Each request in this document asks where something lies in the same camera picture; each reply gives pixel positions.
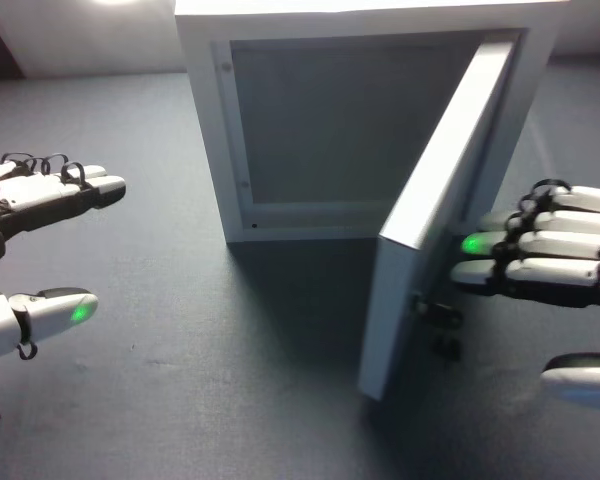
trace white door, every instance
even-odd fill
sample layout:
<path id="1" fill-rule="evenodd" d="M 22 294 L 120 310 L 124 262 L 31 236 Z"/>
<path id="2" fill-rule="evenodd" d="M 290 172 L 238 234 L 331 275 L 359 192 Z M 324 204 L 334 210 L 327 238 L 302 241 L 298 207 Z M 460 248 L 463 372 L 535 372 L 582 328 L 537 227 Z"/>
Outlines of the white door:
<path id="1" fill-rule="evenodd" d="M 471 202 L 471 211 L 491 208 L 493 193 L 485 192 L 494 189 L 485 183 L 484 172 L 491 170 L 485 165 L 509 159 L 482 152 L 515 45 L 516 36 L 494 36 L 476 50 L 378 236 L 359 378 L 361 391 L 372 398 L 384 395 L 411 329 L 413 295 L 426 295 L 441 273 L 451 232 Z"/>

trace gray tabletop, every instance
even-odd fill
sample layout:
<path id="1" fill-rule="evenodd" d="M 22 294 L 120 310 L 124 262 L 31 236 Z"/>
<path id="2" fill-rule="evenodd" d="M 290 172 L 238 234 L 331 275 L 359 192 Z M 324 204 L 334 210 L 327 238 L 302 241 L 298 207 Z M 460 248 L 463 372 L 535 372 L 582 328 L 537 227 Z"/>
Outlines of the gray tabletop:
<path id="1" fill-rule="evenodd" d="M 416 329 L 387 401 L 355 390 L 374 243 L 224 243 L 185 75 L 0 83 L 0 154 L 56 151 L 128 183 L 20 235 L 0 291 L 100 308 L 0 358 L 0 479 L 600 478 L 600 412 L 547 399 L 553 355 L 600 350 L 600 308 L 451 295 L 465 355 Z M 500 192 L 600 187 L 600 65 L 553 65 Z"/>

